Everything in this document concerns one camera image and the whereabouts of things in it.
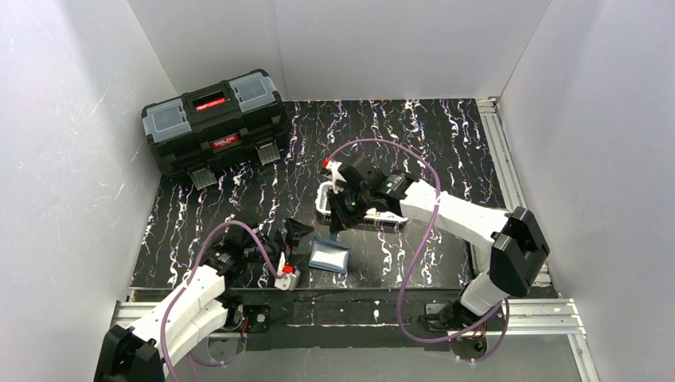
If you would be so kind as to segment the blue leather card holder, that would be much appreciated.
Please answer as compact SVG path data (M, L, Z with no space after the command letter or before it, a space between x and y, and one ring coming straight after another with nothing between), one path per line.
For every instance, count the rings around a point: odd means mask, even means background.
M315 237L312 241L309 267L345 274L351 247L336 240Z

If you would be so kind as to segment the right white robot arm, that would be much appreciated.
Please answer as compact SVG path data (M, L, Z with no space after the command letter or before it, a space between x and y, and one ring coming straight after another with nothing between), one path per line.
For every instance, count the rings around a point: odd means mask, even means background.
M332 233L365 221L368 212L426 221L473 244L488 256L486 269L461 294L436 313L423 317L429 327L459 329L473 325L504 298L527 296L550 253L533 212L521 206L507 212L473 204L410 173L385 173L365 158L326 159Z

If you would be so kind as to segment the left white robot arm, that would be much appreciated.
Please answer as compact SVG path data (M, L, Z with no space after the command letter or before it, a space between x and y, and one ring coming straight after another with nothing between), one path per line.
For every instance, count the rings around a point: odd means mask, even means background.
M298 269L290 252L313 228L292 218L286 232L265 236L256 223L225 221L211 231L195 266L150 312L130 325L113 325L103 337L96 381L164 381L178 378L174 365L205 337L225 327L240 300L228 291L246 264L257 255L280 290L292 290Z

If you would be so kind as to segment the black red toolbox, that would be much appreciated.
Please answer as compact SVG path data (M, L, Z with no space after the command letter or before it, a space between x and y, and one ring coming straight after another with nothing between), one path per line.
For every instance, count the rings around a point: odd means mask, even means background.
M241 162L278 161L291 140L291 117L261 68L149 104L141 120L162 175L199 189Z

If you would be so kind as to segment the aluminium frame rail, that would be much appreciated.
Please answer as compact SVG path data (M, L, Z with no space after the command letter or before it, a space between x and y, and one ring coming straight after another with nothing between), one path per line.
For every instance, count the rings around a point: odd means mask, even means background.
M238 159L199 189L163 177L131 287L172 363L211 333L248 352L462 346L580 335L569 300L536 298L550 248L475 99L285 104L281 157Z

